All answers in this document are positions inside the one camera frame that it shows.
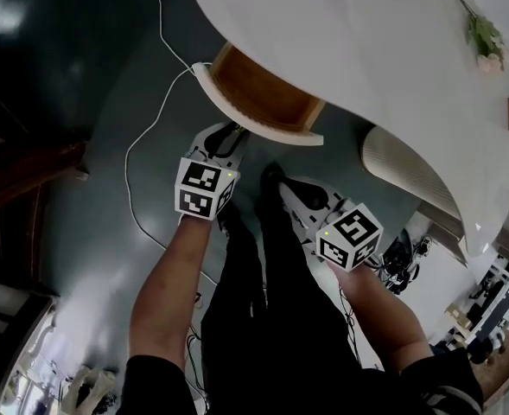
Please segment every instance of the black sleeve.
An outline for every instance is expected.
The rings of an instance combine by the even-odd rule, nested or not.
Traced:
[[[482,391],[465,349],[415,362],[402,372],[402,381],[435,412],[482,413]]]
[[[118,415],[130,413],[196,415],[182,370],[154,356],[139,355],[127,361]]]

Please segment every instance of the forearm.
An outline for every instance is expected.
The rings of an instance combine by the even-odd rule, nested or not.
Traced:
[[[362,265],[340,275],[339,282],[364,335],[387,369],[401,372],[432,355],[415,314],[369,267]]]
[[[139,292],[130,324],[130,355],[154,355],[184,367],[200,268],[212,222],[184,219]]]

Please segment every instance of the black pants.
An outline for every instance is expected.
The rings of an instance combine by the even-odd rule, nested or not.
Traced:
[[[231,233],[226,264],[202,320],[202,362],[211,413],[261,412],[301,399],[326,410],[351,388],[359,364],[342,313],[309,271],[290,217],[260,217],[266,258],[266,309],[256,240]]]

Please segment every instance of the gray floor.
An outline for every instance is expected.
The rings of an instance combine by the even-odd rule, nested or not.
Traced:
[[[188,62],[212,60],[224,40],[195,1],[163,1],[164,34],[169,42]],[[86,125],[93,129],[86,155],[91,177],[88,182],[65,179],[54,184],[43,241],[45,281],[61,297],[58,329],[46,350],[59,368],[70,375],[81,362],[123,371],[131,306],[162,253],[141,234],[130,216],[124,185],[124,154],[154,120],[169,83],[181,71],[181,64],[158,38],[156,0],[135,3],[140,10],[134,10],[134,17],[145,14],[148,20],[142,20],[140,29],[130,32],[129,37],[125,29],[118,35],[111,31],[104,40],[104,49],[92,53],[84,48],[86,60],[78,61],[77,67],[72,68],[73,61],[67,60],[65,72],[82,70],[74,72],[74,80],[67,80],[67,98],[62,86],[43,87],[47,92],[56,92],[51,93],[54,101],[60,96],[61,102],[54,103],[60,112],[53,109],[51,113],[62,126]],[[124,13],[125,6],[118,11]],[[80,18],[86,19],[85,9]],[[124,19],[128,25],[135,20]],[[94,26],[87,29],[95,31]],[[102,52],[111,44],[118,50],[117,58],[112,56],[103,61]],[[71,52],[68,57],[79,55],[75,48]],[[223,120],[223,114],[208,100],[194,77],[186,75],[175,86],[158,126],[130,156],[137,218],[162,243],[171,239],[178,221],[173,210],[173,187],[179,158],[198,131]],[[385,226],[381,246],[385,249],[412,216],[418,200],[363,170],[359,146],[370,128],[366,121],[328,106],[315,125],[315,130],[326,139],[321,148],[291,147],[253,137],[234,195],[251,229],[259,234],[252,212],[259,174],[267,163],[277,160],[292,176],[330,182],[354,201],[363,201]],[[216,280],[224,257],[225,241],[214,229],[203,269]],[[205,310],[212,286],[203,279],[200,290]],[[201,314],[202,310],[195,315],[197,327]]]

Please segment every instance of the black and white marker cube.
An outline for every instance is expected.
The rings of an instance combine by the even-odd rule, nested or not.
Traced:
[[[175,181],[175,210],[213,220],[231,199],[239,173],[182,158]]]
[[[315,234],[315,252],[351,271],[377,250],[382,234],[383,227],[362,203]]]

